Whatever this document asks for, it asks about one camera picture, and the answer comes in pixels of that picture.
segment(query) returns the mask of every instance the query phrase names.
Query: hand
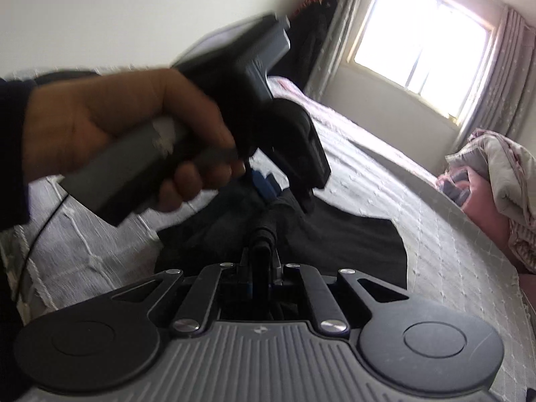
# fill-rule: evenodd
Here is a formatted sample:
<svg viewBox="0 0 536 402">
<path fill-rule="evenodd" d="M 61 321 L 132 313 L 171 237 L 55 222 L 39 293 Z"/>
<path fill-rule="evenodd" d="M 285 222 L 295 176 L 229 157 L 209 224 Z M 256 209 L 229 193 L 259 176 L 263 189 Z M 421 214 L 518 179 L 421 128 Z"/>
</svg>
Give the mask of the hand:
<svg viewBox="0 0 536 402">
<path fill-rule="evenodd" d="M 25 180 L 76 170 L 115 138 L 160 114 L 174 115 L 209 145 L 235 145 L 216 104 L 173 69 L 58 82 L 30 95 L 22 135 Z M 217 189 L 243 172 L 238 161 L 201 176 L 193 163 L 185 162 L 172 180 L 162 183 L 159 209 L 175 210 L 201 189 Z"/>
</svg>

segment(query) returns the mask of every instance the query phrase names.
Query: window sill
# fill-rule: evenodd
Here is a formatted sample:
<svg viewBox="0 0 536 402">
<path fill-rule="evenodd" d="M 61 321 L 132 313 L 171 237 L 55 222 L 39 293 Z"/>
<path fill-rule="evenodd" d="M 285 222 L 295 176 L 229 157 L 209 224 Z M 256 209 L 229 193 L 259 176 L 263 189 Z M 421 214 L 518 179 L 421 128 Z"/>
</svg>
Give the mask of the window sill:
<svg viewBox="0 0 536 402">
<path fill-rule="evenodd" d="M 406 89 L 404 86 L 395 83 L 394 81 L 388 79 L 387 77 L 382 76 L 381 74 L 378 74 L 377 72 L 374 72 L 372 69 L 367 68 L 366 66 L 362 66 L 358 63 L 355 63 L 353 61 L 343 61 L 341 62 L 341 65 L 346 66 L 347 68 L 351 69 L 352 71 L 357 71 L 362 74 L 366 74 L 370 77 L 374 77 L 377 80 L 382 80 L 383 82 L 391 85 L 393 88 L 396 88 L 402 92 L 405 92 L 409 97 L 414 99 L 415 101 L 418 101 L 421 105 L 425 106 L 427 110 L 430 111 L 431 114 L 436 116 L 439 121 L 441 121 L 444 125 L 447 125 L 448 127 L 452 128 L 455 131 L 459 131 L 460 124 L 457 124 L 453 122 L 451 119 L 446 117 L 444 114 L 439 112 L 434 106 L 432 106 L 428 101 L 426 101 L 423 97 L 420 95 L 417 95 L 414 92 L 411 92 L 409 89 Z"/>
</svg>

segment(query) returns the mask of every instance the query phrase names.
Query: gray ribbed panel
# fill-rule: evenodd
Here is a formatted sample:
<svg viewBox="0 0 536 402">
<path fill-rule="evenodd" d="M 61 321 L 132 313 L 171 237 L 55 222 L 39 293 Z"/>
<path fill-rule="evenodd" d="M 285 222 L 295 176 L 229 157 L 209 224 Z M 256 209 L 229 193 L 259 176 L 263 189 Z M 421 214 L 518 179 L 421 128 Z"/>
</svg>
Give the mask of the gray ribbed panel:
<svg viewBox="0 0 536 402">
<path fill-rule="evenodd" d="M 417 398 L 369 376 L 347 343 L 317 337 L 305 323 L 216 322 L 201 338 L 170 343 L 149 372 L 120 390 L 75 398 L 33 389 L 21 402 L 68 400 L 416 402 Z M 459 400 L 493 399 L 479 392 Z"/>
</svg>

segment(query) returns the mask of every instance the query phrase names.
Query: window frame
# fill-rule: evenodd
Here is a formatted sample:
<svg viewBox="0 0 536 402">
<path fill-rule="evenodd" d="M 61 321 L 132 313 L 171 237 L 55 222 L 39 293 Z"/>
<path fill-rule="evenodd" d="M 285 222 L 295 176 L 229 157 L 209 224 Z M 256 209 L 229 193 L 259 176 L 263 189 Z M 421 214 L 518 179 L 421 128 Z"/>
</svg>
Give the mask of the window frame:
<svg viewBox="0 0 536 402">
<path fill-rule="evenodd" d="M 346 64 L 350 67 L 358 68 L 361 71 L 365 71 L 373 76 L 376 76 L 389 84 L 397 87 L 398 89 L 403 90 L 404 92 L 408 93 L 408 95 L 413 96 L 414 98 L 418 99 L 420 102 L 424 103 L 427 107 L 432 109 L 433 111 L 437 112 L 439 115 L 443 116 L 444 118 L 448 119 L 452 123 L 456 124 L 457 126 L 461 125 L 464 120 L 467 118 L 467 116 L 470 115 L 471 110 L 474 108 L 475 102 L 478 100 L 479 93 L 481 92 L 483 88 L 483 84 L 486 81 L 486 73 L 487 68 L 489 66 L 491 54 L 492 54 L 492 48 L 493 48 L 493 41 L 496 36 L 496 27 L 486 21 L 485 19 L 479 17 L 477 14 L 472 12 L 471 10 L 467 9 L 466 7 L 462 6 L 459 3 L 456 3 L 454 0 L 436 0 L 439 5 L 445 5 L 448 6 L 454 10 L 462 12 L 464 15 L 471 18 L 474 22 L 479 24 L 485 31 L 486 31 L 486 46 L 484 47 L 480 64 L 478 66 L 478 69 L 475 73 L 475 76 L 473 77 L 473 82 L 471 84 L 471 87 L 466 93 L 466 96 L 464 98 L 464 101 L 462 103 L 462 106 L 459 109 L 458 116 L 449 115 L 446 112 L 443 112 L 439 110 L 436 106 L 430 104 L 424 97 L 420 95 L 420 92 L 422 92 L 424 84 L 421 86 L 421 89 L 419 93 L 413 92 L 408 89 L 409 83 L 411 82 L 412 76 L 414 75 L 415 69 L 417 67 L 417 64 L 419 63 L 419 59 L 421 57 L 421 53 L 419 54 L 419 57 L 415 61 L 415 64 L 413 65 L 412 71 L 408 76 L 408 79 L 406 80 L 405 85 L 401 85 L 388 77 L 379 74 L 375 72 L 373 69 L 370 69 L 369 67 L 363 66 L 355 61 L 355 56 L 357 54 L 357 51 L 361 45 L 361 42 L 363 40 L 364 34 L 366 32 L 366 29 L 371 21 L 372 14 L 374 13 L 374 9 L 376 8 L 376 4 L 378 0 L 371 0 L 371 3 L 369 4 L 369 7 L 366 10 L 364 20 L 359 26 L 359 29 L 357 30 L 357 34 L 354 36 L 353 43 L 351 47 L 349 48 L 349 53 L 346 58 Z"/>
</svg>

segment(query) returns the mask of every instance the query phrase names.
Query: gray curtain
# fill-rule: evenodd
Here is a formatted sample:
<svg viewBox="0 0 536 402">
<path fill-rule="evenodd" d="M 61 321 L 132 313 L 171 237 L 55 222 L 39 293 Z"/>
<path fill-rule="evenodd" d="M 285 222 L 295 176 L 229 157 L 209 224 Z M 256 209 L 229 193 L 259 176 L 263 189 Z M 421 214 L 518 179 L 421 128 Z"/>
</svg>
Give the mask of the gray curtain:
<svg viewBox="0 0 536 402">
<path fill-rule="evenodd" d="M 512 8 L 506 8 L 495 43 L 491 74 L 473 113 L 460 127 L 451 152 L 459 151 L 475 128 L 515 140 L 536 87 L 536 31 Z"/>
<path fill-rule="evenodd" d="M 337 0 L 337 2 L 328 35 L 304 89 L 304 93 L 315 101 L 321 100 L 326 87 L 335 75 L 361 0 Z"/>
</svg>

